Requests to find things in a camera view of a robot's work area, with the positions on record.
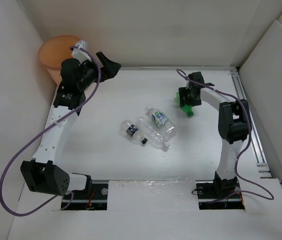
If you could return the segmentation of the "clear crushed plastic bottle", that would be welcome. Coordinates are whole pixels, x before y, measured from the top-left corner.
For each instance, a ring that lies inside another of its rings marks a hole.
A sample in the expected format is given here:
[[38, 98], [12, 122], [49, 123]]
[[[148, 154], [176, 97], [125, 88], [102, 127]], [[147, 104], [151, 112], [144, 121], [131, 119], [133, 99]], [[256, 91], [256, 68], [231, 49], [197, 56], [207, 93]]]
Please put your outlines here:
[[156, 148], [166, 151], [170, 147], [170, 142], [160, 133], [158, 128], [143, 116], [137, 118], [138, 127], [145, 133], [150, 143]]

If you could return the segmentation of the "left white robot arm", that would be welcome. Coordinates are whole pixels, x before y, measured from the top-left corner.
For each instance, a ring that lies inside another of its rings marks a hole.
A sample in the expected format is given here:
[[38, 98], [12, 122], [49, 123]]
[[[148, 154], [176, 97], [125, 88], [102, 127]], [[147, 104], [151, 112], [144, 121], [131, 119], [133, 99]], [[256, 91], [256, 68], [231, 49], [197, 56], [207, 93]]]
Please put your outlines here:
[[53, 102], [49, 124], [53, 127], [43, 134], [40, 145], [30, 161], [23, 161], [22, 176], [31, 192], [63, 196], [75, 191], [81, 198], [92, 194], [91, 176], [67, 173], [57, 164], [62, 158], [68, 133], [78, 119], [80, 105], [86, 100], [85, 90], [93, 83], [114, 78], [121, 64], [109, 60], [101, 51], [96, 56], [102, 67], [89, 58], [80, 62], [68, 58], [61, 63], [61, 82]]

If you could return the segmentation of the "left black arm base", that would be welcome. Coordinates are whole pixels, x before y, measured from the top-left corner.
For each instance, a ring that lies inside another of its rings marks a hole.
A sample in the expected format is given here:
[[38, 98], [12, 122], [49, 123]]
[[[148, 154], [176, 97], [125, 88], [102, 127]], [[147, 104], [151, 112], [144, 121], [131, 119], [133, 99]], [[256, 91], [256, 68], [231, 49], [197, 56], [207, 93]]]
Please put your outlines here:
[[92, 180], [88, 192], [73, 190], [71, 195], [65, 195], [61, 201], [61, 209], [64, 211], [106, 211], [108, 206], [109, 181]]

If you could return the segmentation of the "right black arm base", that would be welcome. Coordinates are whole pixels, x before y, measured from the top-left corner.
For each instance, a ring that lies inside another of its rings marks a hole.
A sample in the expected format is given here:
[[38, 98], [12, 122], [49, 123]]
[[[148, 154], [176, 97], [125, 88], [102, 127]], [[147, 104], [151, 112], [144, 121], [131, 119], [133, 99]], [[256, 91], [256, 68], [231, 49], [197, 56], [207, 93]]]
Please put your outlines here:
[[212, 181], [197, 181], [191, 193], [197, 196], [200, 210], [245, 210], [243, 197], [236, 192], [239, 189], [236, 176], [221, 179], [215, 172]]

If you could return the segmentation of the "green plastic bottle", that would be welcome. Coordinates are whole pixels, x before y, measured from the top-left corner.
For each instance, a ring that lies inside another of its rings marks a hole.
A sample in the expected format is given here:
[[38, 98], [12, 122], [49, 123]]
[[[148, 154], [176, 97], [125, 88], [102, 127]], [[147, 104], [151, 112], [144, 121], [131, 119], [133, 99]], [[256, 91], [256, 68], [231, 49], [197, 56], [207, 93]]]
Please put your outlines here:
[[180, 95], [179, 95], [178, 92], [176, 93], [175, 101], [176, 101], [176, 104], [178, 105], [178, 107], [179, 107], [189, 118], [191, 118], [191, 117], [194, 115], [192, 106], [190, 106], [190, 105], [180, 106]]

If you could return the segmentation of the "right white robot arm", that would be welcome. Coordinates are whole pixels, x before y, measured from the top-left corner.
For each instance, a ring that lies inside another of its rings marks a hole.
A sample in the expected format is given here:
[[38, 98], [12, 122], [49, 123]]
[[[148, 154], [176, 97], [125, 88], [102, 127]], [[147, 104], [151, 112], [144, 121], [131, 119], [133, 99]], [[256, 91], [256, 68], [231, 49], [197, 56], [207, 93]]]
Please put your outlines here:
[[235, 163], [244, 141], [249, 135], [249, 104], [228, 93], [220, 93], [212, 83], [205, 83], [202, 73], [186, 75], [178, 69], [186, 81], [185, 87], [178, 89], [179, 106], [196, 107], [202, 102], [218, 110], [218, 133], [222, 140], [220, 162], [215, 171], [212, 191], [218, 197], [224, 197], [237, 186]]

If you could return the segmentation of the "white green label bottle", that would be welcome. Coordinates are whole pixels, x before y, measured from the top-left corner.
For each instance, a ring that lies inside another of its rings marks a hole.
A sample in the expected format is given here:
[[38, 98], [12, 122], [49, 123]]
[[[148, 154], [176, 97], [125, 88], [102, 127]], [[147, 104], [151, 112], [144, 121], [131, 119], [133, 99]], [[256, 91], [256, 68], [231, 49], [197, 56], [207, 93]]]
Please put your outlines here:
[[176, 125], [161, 110], [149, 107], [147, 116], [167, 139], [171, 139], [176, 135]]

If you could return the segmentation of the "dark label black cap bottle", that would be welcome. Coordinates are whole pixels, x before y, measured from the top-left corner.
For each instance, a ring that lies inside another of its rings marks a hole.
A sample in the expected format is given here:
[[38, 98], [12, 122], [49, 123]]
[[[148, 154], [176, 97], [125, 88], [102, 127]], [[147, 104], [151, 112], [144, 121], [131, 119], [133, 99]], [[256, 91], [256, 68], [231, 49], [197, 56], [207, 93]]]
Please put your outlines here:
[[121, 132], [135, 144], [144, 146], [148, 142], [143, 131], [130, 120], [125, 120], [121, 124]]

